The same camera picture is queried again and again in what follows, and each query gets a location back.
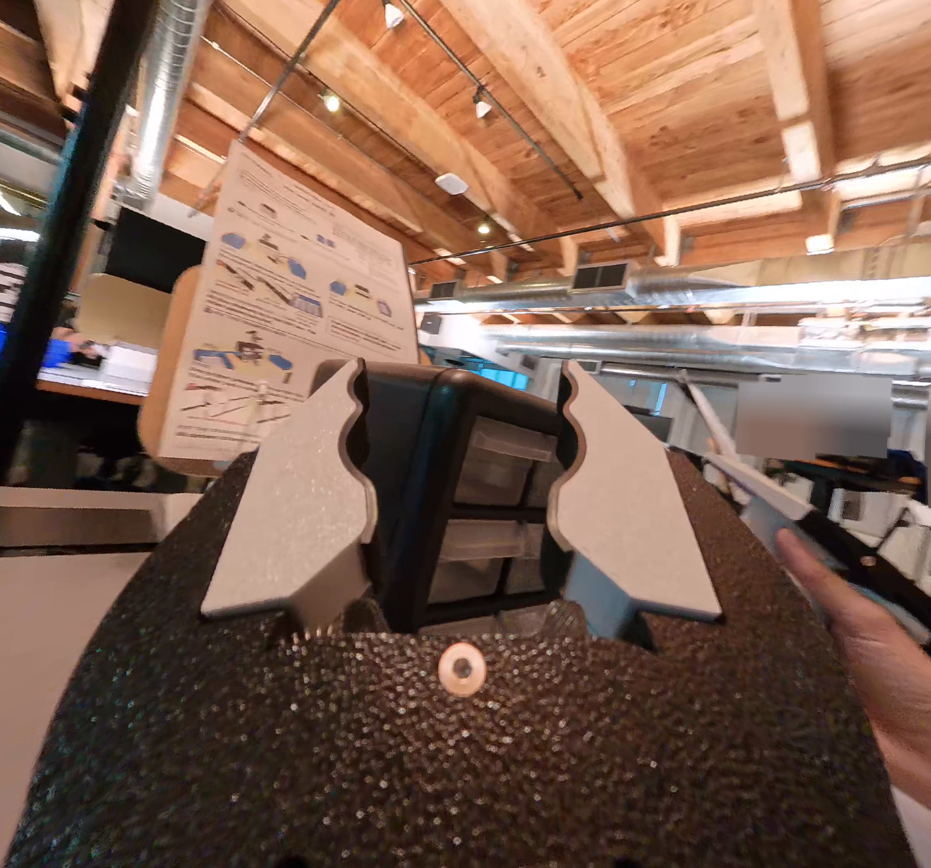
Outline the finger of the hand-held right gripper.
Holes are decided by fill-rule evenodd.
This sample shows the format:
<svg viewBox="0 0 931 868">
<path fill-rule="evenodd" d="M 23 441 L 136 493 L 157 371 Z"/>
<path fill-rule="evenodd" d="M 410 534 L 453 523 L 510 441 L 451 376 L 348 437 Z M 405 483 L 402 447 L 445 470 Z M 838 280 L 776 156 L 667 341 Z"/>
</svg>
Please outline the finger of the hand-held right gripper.
<svg viewBox="0 0 931 868">
<path fill-rule="evenodd" d="M 738 459 L 709 454 L 706 461 L 750 497 L 742 520 L 773 556 L 776 533 L 782 528 L 797 529 L 808 513 L 816 511 L 811 503 Z"/>
</svg>

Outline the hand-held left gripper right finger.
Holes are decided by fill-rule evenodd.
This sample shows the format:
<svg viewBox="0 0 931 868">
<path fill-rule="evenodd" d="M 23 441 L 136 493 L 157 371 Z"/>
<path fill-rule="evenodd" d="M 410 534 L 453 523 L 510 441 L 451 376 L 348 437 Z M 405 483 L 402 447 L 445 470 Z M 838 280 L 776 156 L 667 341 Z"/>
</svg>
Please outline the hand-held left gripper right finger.
<svg viewBox="0 0 931 868">
<path fill-rule="evenodd" d="M 623 638 L 639 613 L 721 621 L 665 444 L 577 362 L 562 366 L 559 400 L 564 471 L 546 529 L 571 557 L 564 599 L 603 639 Z"/>
</svg>

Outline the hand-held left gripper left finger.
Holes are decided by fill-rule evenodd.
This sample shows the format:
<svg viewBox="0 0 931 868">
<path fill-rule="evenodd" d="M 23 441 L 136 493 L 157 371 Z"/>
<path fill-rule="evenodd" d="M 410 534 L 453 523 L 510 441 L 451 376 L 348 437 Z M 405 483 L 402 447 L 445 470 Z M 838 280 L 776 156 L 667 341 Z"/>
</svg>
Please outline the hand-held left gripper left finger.
<svg viewBox="0 0 931 868">
<path fill-rule="evenodd" d="M 285 610 L 300 630 L 327 627 L 370 584 L 378 525 L 361 358 L 334 373 L 255 452 L 201 604 L 205 618 Z"/>
</svg>

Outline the black drawer cabinet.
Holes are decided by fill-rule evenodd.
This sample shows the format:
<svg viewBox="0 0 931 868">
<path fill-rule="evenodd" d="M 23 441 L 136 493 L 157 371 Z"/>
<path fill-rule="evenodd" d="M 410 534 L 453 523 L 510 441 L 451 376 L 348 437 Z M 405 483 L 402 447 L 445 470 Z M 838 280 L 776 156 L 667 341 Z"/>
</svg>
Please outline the black drawer cabinet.
<svg viewBox="0 0 931 868">
<path fill-rule="evenodd" d="M 571 557 L 553 542 L 545 521 L 541 592 L 428 604 L 476 419 L 553 434 L 560 461 L 556 405 L 452 367 L 368 363 L 366 369 L 369 456 L 363 470 L 379 507 L 369 560 L 379 627 L 399 634 L 493 631 L 496 620 L 562 599 Z"/>
</svg>

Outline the person's right hand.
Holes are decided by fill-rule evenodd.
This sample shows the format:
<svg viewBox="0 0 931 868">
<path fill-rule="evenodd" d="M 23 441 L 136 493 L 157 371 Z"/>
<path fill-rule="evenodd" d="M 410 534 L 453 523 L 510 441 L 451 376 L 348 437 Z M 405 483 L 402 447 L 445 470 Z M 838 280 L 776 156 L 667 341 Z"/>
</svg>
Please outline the person's right hand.
<svg viewBox="0 0 931 868">
<path fill-rule="evenodd" d="M 826 616 L 892 784 L 930 806 L 930 659 L 889 612 L 825 567 L 787 529 L 787 571 Z"/>
</svg>

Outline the rows of clear cabinet drawers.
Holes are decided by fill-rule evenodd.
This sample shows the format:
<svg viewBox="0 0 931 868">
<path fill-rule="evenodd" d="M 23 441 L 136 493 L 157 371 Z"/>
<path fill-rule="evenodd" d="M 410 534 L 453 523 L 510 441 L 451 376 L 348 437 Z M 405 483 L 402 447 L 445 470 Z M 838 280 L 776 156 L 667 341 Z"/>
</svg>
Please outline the rows of clear cabinet drawers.
<svg viewBox="0 0 931 868">
<path fill-rule="evenodd" d="M 429 605 L 543 590 L 546 506 L 563 471 L 556 447 L 553 434 L 489 417 L 476 419 L 441 539 Z"/>
</svg>

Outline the cardboard backing board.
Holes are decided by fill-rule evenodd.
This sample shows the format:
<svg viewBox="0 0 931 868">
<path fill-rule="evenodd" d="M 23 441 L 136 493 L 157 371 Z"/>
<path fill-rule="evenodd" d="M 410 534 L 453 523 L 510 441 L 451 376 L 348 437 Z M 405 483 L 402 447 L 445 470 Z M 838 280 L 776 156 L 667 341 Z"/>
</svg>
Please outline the cardboard backing board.
<svg viewBox="0 0 931 868">
<path fill-rule="evenodd" d="M 223 474 L 210 460 L 169 458 L 158 453 L 161 433 L 169 411 L 169 397 L 174 374 L 180 363 L 183 339 L 190 317 L 194 295 L 200 279 L 200 266 L 187 269 L 176 281 L 171 293 L 168 317 L 157 351 L 156 370 L 137 419 L 137 433 L 144 452 L 162 468 L 186 475 L 215 479 Z"/>
</svg>

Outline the printed instruction sheet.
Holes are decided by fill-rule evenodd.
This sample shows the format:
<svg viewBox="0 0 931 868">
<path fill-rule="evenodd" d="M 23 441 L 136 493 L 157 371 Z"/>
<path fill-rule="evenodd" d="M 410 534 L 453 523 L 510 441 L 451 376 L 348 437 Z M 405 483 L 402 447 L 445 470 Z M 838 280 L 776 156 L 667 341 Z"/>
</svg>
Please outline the printed instruction sheet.
<svg viewBox="0 0 931 868">
<path fill-rule="evenodd" d="M 235 142 L 178 350 L 165 334 L 159 460 L 210 476 L 283 426 L 322 362 L 420 362 L 401 244 Z"/>
</svg>

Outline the black monitor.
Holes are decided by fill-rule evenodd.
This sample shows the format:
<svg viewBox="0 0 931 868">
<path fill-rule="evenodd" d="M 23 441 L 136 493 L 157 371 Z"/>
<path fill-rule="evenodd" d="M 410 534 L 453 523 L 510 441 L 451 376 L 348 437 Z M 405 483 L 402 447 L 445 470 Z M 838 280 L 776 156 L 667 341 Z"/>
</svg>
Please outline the black monitor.
<svg viewBox="0 0 931 868">
<path fill-rule="evenodd" d="M 102 272 L 164 294 L 201 263 L 206 241 L 123 208 L 112 224 Z"/>
</svg>

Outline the thin metal conduit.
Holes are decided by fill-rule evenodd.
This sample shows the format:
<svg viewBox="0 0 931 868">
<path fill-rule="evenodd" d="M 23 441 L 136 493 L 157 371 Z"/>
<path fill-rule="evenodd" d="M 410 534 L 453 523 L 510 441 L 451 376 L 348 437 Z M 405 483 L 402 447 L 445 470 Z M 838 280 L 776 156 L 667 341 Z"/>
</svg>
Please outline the thin metal conduit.
<svg viewBox="0 0 931 868">
<path fill-rule="evenodd" d="M 912 170 L 924 170 L 930 166 L 930 157 L 929 155 L 924 155 L 921 157 L 916 157 L 908 161 L 901 161 L 895 164 L 879 164 L 873 162 L 869 166 L 858 169 L 856 171 L 850 171 L 846 173 L 834 174 L 832 176 L 822 176 L 818 179 L 796 182 L 791 184 L 784 184 L 770 189 L 759 189 L 747 192 L 741 192 L 737 195 L 720 197 L 712 200 L 705 200 L 704 202 L 694 203 L 683 206 L 676 206 L 668 209 L 662 209 L 653 213 L 646 213 L 638 216 L 632 216 L 629 218 L 617 218 L 611 219 L 610 221 L 583 226 L 574 228 L 567 231 L 555 232 L 552 234 L 538 235 L 528 238 L 519 238 L 516 242 L 510 242 L 508 244 L 500 245 L 491 245 L 485 247 L 479 247 L 474 249 L 469 249 L 464 252 L 451 254 L 447 256 L 436 256 L 431 255 L 422 259 L 408 260 L 406 266 L 409 269 L 418 268 L 421 266 L 445 262 L 451 263 L 454 260 L 466 260 L 473 257 L 479 257 L 486 254 L 491 254 L 500 250 L 507 250 L 515 247 L 535 247 L 541 244 L 546 244 L 552 241 L 559 241 L 562 238 L 575 238 L 578 236 L 586 234 L 596 234 L 607 232 L 612 228 L 623 227 L 630 228 L 632 226 L 644 225 L 646 222 L 652 221 L 663 221 L 665 219 L 693 214 L 695 212 L 707 212 L 716 209 L 726 208 L 733 205 L 741 205 L 743 203 L 760 201 L 763 199 L 770 199 L 776 196 L 781 196 L 783 194 L 789 193 L 806 193 L 810 191 L 821 191 L 825 189 L 833 189 L 840 183 L 851 182 L 858 180 L 860 178 L 872 178 L 875 176 L 888 176 L 894 173 L 907 172 Z"/>
<path fill-rule="evenodd" d="M 177 141 L 212 162 L 199 177 L 180 173 L 200 186 L 188 203 L 201 209 L 215 202 L 221 167 L 238 135 L 299 182 L 386 221 L 396 193 L 385 170 L 323 120 L 320 100 L 310 103 L 310 94 L 324 86 L 301 64 L 300 45 L 283 47 L 261 24 L 260 16 L 281 14 L 285 2 L 212 4 L 175 131 Z"/>
</svg>

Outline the black metal pole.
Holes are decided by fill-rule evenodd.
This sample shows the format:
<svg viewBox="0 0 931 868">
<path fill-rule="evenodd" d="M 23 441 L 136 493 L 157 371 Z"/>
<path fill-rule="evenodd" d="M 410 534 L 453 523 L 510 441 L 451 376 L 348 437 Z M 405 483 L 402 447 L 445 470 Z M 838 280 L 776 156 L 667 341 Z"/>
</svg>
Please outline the black metal pole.
<svg viewBox="0 0 931 868">
<path fill-rule="evenodd" d="M 91 208 L 159 0 L 113 0 L 86 99 L 69 134 L 1 360 L 1 480 L 12 465 L 38 370 L 87 232 Z"/>
</svg>

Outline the black lighting track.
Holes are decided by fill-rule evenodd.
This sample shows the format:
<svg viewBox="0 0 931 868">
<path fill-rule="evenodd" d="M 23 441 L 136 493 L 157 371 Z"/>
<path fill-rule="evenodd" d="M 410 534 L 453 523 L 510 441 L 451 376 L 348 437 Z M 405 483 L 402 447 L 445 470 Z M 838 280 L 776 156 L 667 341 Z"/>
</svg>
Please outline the black lighting track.
<svg viewBox="0 0 931 868">
<path fill-rule="evenodd" d="M 474 93 L 476 90 L 481 90 L 487 99 L 489 99 L 493 105 L 493 110 L 500 114 L 506 121 L 506 123 L 511 127 L 511 129 L 523 140 L 523 142 L 530 146 L 531 150 L 539 157 L 548 169 L 556 175 L 556 177 L 569 189 L 569 191 L 574 196 L 576 202 L 582 202 L 584 200 L 584 194 L 581 192 L 578 187 L 573 183 L 569 176 L 563 172 L 563 170 L 557 165 L 557 163 L 549 156 L 548 152 L 537 142 L 537 140 L 530 135 L 530 133 L 517 121 L 513 114 L 499 101 L 499 99 L 491 92 L 490 88 L 483 83 L 482 79 L 472 71 L 467 64 L 462 60 L 455 51 L 447 44 L 447 42 L 437 33 L 437 31 L 428 23 L 428 21 L 420 14 L 419 10 L 409 1 L 409 0 L 395 0 L 398 1 L 401 5 L 401 8 L 405 12 L 406 16 L 409 16 L 413 21 L 419 26 L 419 28 L 424 32 L 424 34 L 432 41 L 432 43 L 439 48 L 446 58 L 456 67 L 456 69 L 469 81 L 469 83 L 474 88 Z"/>
</svg>

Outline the silver horizontal duct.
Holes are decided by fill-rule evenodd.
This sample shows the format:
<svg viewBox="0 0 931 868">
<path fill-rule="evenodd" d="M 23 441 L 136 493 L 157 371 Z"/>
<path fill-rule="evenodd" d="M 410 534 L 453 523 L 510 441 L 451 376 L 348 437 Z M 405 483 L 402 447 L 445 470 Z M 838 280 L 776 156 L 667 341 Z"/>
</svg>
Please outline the silver horizontal duct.
<svg viewBox="0 0 931 868">
<path fill-rule="evenodd" d="M 431 285 L 414 298 L 438 315 L 567 314 L 739 309 L 805 313 L 830 307 L 908 309 L 929 302 L 928 275 L 739 284 L 708 270 L 638 269 L 632 261 L 587 265 L 569 277 L 468 287 Z"/>
<path fill-rule="evenodd" d="M 811 319 L 797 327 L 480 327 L 493 351 L 736 373 L 844 373 L 928 381 L 929 328 Z"/>
</svg>

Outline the silver ribbed duct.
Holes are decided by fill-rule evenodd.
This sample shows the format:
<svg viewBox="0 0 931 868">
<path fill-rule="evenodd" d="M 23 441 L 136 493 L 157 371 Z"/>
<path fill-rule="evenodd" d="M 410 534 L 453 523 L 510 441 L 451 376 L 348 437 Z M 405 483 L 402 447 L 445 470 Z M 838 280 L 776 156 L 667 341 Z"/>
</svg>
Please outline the silver ribbed duct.
<svg viewBox="0 0 931 868">
<path fill-rule="evenodd" d="M 139 72 L 122 204 L 145 212 L 159 192 L 169 143 L 213 0 L 159 0 Z"/>
</svg>

